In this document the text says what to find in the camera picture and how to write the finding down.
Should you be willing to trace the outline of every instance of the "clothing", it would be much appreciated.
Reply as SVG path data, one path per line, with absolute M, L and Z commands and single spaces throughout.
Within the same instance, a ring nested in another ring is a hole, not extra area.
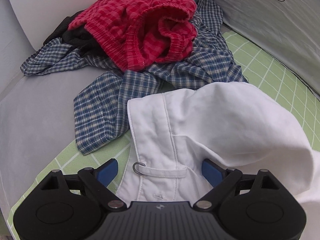
M 124 72 L 175 62 L 192 52 L 193 0 L 98 0 L 69 25 L 84 28 Z
M 313 227 L 306 229 L 317 228 L 319 215 L 308 205 L 319 211 L 314 157 L 320 160 L 320 153 L 311 149 L 297 119 L 254 85 L 215 82 L 197 91 L 135 98 L 128 101 L 128 116 L 130 157 L 116 192 L 127 205 L 136 200 L 193 205 L 212 189 L 201 170 L 208 158 L 244 174 L 270 170 L 307 214 L 313 213 L 307 215 L 307 225 Z M 143 175 L 133 171 L 135 162 L 145 164 L 135 165 Z M 311 186 L 309 198 L 297 195 Z
M 127 101 L 158 93 L 164 82 L 193 90 L 212 82 L 246 82 L 221 35 L 221 9 L 213 0 L 194 1 L 198 6 L 190 22 L 198 36 L 193 40 L 191 56 L 180 62 L 152 64 L 142 72 L 122 73 L 110 58 L 81 58 L 79 49 L 71 49 L 70 45 L 61 44 L 61 39 L 55 39 L 21 66 L 25 75 L 86 65 L 109 69 L 74 100 L 76 145 L 80 152 L 93 152 L 127 131 Z
M 73 45 L 75 48 L 81 47 L 79 53 L 81 57 L 86 55 L 107 57 L 107 54 L 100 47 L 99 43 L 92 37 L 84 26 L 68 31 L 69 24 L 83 11 L 75 13 L 71 17 L 66 17 L 52 34 L 44 41 L 43 45 L 48 44 L 56 38 L 62 38 L 63 43 Z

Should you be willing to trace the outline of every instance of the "red plaid garment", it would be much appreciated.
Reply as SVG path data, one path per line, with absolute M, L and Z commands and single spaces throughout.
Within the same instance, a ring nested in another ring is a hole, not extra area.
M 85 24 L 122 71 L 140 71 L 191 54 L 197 32 L 188 21 L 195 11 L 193 0 L 98 0 L 68 29 Z

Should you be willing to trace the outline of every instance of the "blue plaid shirt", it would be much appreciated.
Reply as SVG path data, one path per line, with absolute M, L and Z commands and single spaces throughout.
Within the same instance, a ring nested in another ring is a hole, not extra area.
M 44 75 L 96 66 L 107 69 L 74 99 L 76 145 L 91 153 L 129 129 L 127 102 L 160 91 L 164 82 L 175 88 L 199 89 L 212 82 L 247 82 L 222 37 L 222 10 L 213 0 L 194 0 L 191 20 L 198 36 L 190 57 L 180 62 L 153 64 L 143 72 L 122 73 L 110 58 L 80 57 L 78 48 L 54 39 L 21 66 L 24 75 Z

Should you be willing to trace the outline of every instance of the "white wall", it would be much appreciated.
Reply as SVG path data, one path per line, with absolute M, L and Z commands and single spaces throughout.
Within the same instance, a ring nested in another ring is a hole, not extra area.
M 0 101 L 21 78 L 20 66 L 34 49 L 25 36 L 9 0 L 0 0 Z

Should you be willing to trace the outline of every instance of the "blue gripper pad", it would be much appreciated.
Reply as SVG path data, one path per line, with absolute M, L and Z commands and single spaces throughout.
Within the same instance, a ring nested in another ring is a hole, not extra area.
M 212 161 L 205 159 L 202 162 L 202 175 L 212 187 L 216 187 L 225 178 L 226 171 Z
M 118 174 L 118 162 L 116 159 L 110 159 L 95 170 L 96 179 L 107 187 Z

